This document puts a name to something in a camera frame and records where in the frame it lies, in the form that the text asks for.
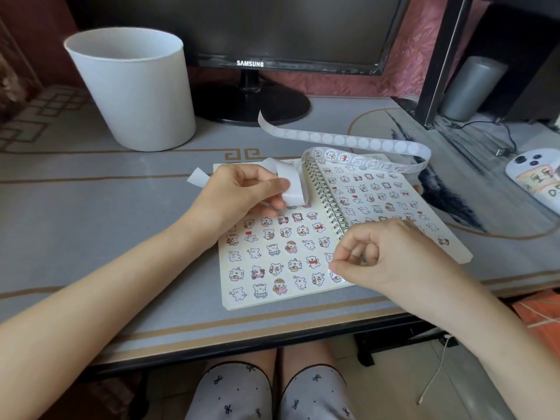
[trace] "pink wall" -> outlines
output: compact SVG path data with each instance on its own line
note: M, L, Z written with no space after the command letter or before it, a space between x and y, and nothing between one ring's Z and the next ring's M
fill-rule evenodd
M380 77L274 71L266 74L308 95L376 97L417 94L424 82L446 1L410 2L388 64ZM459 55L486 6L483 1L474 1ZM43 85L83 85L62 47L64 39L76 32L64 0L0 0L0 15ZM231 78L238 73L237 70L189 68L191 83Z

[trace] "shorts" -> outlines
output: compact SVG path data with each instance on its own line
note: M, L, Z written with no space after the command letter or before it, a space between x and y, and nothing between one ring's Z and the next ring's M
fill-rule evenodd
M194 394L185 420L355 420L346 383L328 365L304 368L292 377L272 409L272 388L258 367L225 362L208 370Z

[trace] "gray cylinder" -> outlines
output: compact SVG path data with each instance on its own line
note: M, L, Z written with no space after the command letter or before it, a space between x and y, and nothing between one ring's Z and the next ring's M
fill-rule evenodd
M496 60L469 57L445 93L440 113L456 121L469 120L506 70L507 65Z

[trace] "monitor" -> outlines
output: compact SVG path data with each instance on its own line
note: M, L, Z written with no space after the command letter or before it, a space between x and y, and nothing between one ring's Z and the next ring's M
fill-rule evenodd
M195 86L195 113L275 125L303 117L302 93L261 70L381 75L410 0L67 0L80 29L136 26L179 36L189 66L239 68L239 82Z

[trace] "monitor stand base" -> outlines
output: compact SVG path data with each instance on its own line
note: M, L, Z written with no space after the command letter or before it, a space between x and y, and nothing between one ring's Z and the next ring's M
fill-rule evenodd
M282 84L259 79L255 69L242 69L239 84L209 82L192 90L194 113L223 124L259 126L264 119L274 125L288 124L303 118L311 102L302 93Z

